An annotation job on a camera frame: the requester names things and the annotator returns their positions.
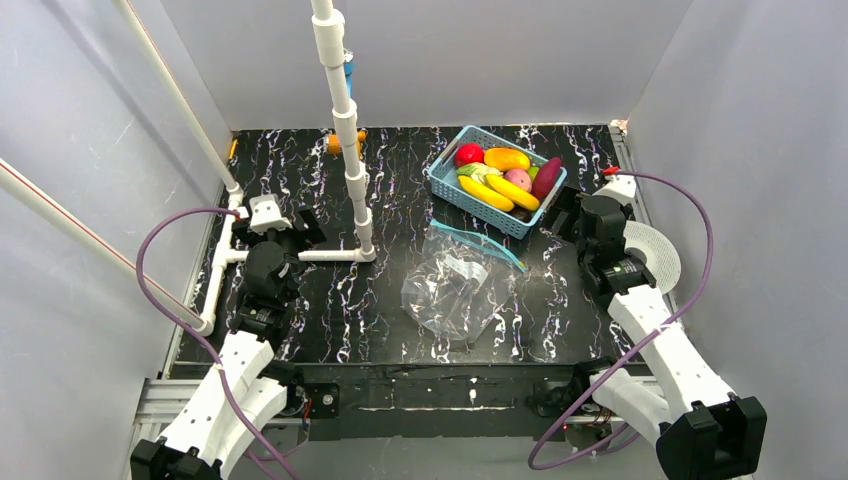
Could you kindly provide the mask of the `yellow toy banana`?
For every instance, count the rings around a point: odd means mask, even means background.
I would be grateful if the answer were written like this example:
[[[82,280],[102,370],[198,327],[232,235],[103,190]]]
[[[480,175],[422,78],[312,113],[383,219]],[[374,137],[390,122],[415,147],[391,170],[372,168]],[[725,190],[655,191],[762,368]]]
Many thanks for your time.
[[[504,195],[490,189],[489,187],[483,185],[482,183],[474,180],[473,178],[466,175],[459,175],[457,177],[460,187],[469,195],[474,197],[475,199],[485,203],[486,205],[502,211],[509,212],[514,207],[515,204],[509,200]]]
[[[541,202],[531,193],[525,192],[503,177],[488,176],[487,180],[493,190],[512,201],[515,205],[529,211],[536,211],[540,208]]]

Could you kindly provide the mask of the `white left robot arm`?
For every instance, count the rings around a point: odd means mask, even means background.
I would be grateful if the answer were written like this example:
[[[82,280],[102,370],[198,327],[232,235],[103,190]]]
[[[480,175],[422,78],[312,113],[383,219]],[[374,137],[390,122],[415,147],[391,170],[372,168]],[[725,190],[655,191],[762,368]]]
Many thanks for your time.
[[[299,256],[326,237],[309,210],[299,211],[300,226],[288,226],[282,217],[260,225],[257,216],[245,209],[208,208],[208,213],[233,221],[234,235],[248,248],[236,316],[221,348],[215,348],[155,297],[143,272],[147,249],[157,234],[176,220],[203,211],[192,208],[163,220],[146,236],[137,254],[136,280],[142,293],[193,336],[213,364],[159,437],[136,445],[131,474],[135,479],[226,479],[241,457],[254,456],[250,445],[259,442],[295,478],[285,455],[271,445],[262,429],[285,410],[298,373],[292,370],[289,379],[280,382],[264,372],[291,327],[303,271]]]

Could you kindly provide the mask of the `yellow toy banana front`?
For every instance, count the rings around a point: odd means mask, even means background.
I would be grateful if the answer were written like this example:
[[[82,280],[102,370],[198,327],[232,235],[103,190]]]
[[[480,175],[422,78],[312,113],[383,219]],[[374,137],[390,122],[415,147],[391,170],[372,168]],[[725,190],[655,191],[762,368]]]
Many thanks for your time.
[[[459,175],[457,177],[460,187],[469,195],[474,197],[475,199],[485,203],[486,205],[502,211],[509,212],[514,207],[515,204],[509,200],[504,195],[490,189],[489,187],[483,185],[482,183],[474,180],[473,178],[466,175]]]

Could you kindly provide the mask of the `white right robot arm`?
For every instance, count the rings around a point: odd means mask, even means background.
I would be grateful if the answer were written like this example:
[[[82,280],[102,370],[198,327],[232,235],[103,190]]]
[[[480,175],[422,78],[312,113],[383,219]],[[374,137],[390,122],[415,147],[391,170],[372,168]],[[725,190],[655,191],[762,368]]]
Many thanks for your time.
[[[545,394],[566,413],[594,403],[653,445],[669,479],[731,479],[754,473],[767,425],[760,401],[742,398],[671,322],[665,295],[677,284],[677,250],[658,230],[631,219],[627,194],[567,189],[554,229],[574,244],[591,297],[634,341],[658,385],[652,391],[614,359],[574,366],[568,384]]]

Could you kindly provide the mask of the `clear zip top bag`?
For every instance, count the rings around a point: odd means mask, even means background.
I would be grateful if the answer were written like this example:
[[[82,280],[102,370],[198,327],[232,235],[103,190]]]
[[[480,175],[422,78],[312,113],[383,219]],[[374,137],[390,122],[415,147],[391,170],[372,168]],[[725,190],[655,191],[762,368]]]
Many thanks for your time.
[[[490,237],[430,222],[423,261],[404,279],[401,304],[440,339],[474,343],[515,292],[527,267]]]

